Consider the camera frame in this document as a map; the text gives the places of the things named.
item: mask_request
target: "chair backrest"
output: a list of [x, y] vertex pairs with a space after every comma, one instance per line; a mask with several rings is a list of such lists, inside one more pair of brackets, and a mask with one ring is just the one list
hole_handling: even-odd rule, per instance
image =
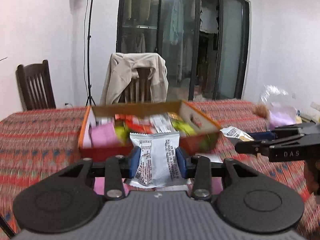
[[19, 65], [17, 76], [27, 110], [56, 108], [47, 60], [42, 64]]
[[151, 102], [150, 85], [148, 80], [150, 69], [137, 68], [139, 79], [132, 79], [121, 93], [119, 103]]

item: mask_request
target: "purple package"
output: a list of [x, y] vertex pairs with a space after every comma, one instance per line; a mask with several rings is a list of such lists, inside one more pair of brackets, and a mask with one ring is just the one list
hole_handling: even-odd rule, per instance
[[280, 111], [272, 111], [269, 112], [269, 122], [268, 122], [268, 129], [272, 130], [278, 126], [284, 125], [292, 125], [295, 124], [296, 121], [292, 118], [289, 114], [280, 112]]

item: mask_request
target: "beige jacket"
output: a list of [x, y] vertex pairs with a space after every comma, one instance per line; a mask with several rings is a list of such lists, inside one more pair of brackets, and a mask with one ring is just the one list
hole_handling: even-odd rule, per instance
[[165, 102], [168, 80], [165, 60], [157, 53], [113, 53], [111, 54], [107, 76], [103, 86], [100, 104], [110, 105], [119, 101], [122, 91], [132, 77], [138, 77], [136, 68], [150, 68], [151, 101]]

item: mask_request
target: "brown fuzzy object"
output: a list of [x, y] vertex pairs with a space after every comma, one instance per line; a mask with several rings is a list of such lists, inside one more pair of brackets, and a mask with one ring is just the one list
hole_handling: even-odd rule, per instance
[[268, 108], [265, 106], [265, 105], [262, 105], [262, 104], [259, 104], [259, 105], [256, 105], [254, 108], [253, 108], [253, 112], [262, 117], [262, 118], [266, 118], [268, 117], [269, 115], [269, 110]]

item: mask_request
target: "glass door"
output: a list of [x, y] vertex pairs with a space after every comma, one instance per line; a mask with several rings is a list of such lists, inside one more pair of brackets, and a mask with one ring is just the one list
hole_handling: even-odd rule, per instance
[[197, 5], [197, 0], [161, 2], [161, 56], [166, 61], [168, 72], [167, 101], [189, 98], [190, 81], [198, 49]]
[[221, 0], [222, 28], [214, 99], [241, 98], [249, 41], [246, 3], [244, 0]]
[[120, 0], [117, 52], [157, 52], [159, 0]]

